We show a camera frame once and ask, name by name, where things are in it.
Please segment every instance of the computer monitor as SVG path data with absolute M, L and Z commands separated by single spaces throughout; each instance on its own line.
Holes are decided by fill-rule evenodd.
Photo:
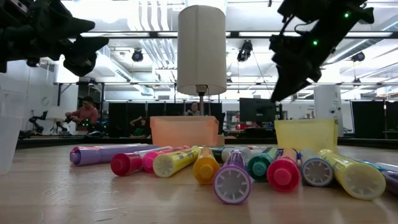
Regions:
M 267 99 L 240 98 L 240 121 L 272 122 L 275 121 L 276 105 Z

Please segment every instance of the desk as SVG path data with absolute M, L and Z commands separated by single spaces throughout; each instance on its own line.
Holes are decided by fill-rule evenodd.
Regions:
M 383 224 L 398 223 L 398 197 L 372 202 L 341 187 L 300 186 L 281 194 L 254 183 L 243 205 L 223 205 L 210 185 L 198 185 L 192 166 L 169 179 L 136 173 L 115 177 L 109 164 L 74 167 L 72 146 L 16 151 L 11 172 L 0 176 L 1 224 Z M 340 147 L 353 158 L 398 164 L 393 150 Z

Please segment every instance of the yellow marker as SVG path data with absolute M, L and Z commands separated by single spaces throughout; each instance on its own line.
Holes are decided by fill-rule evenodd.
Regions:
M 322 149 L 319 155 L 332 165 L 336 180 L 354 198 L 372 200 L 382 195 L 386 189 L 386 180 L 373 166 L 328 149 Z
M 154 160 L 154 172 L 158 177 L 170 177 L 194 162 L 199 151 L 199 147 L 193 146 L 190 149 L 158 155 Z
M 213 177 L 220 169 L 220 165 L 209 147 L 201 147 L 198 160 L 193 165 L 193 176 L 199 184 L 213 183 Z

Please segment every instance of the lamp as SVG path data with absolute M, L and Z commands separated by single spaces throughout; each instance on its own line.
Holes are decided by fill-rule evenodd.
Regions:
M 65 112 L 59 106 L 52 106 L 45 117 L 47 121 L 61 122 L 65 120 Z
M 177 90 L 199 96 L 200 108 L 204 95 L 226 91 L 225 40 L 225 15 L 218 8 L 195 5 L 178 15 Z

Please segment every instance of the translucent bin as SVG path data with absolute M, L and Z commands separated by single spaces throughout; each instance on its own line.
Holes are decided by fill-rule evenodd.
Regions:
M 216 146 L 218 120 L 214 116 L 153 116 L 153 144 L 162 146 Z
M 337 151 L 338 125 L 334 119 L 275 121 L 275 130 L 280 148 Z
M 25 95 L 0 90 L 0 175 L 11 169 L 25 113 Z

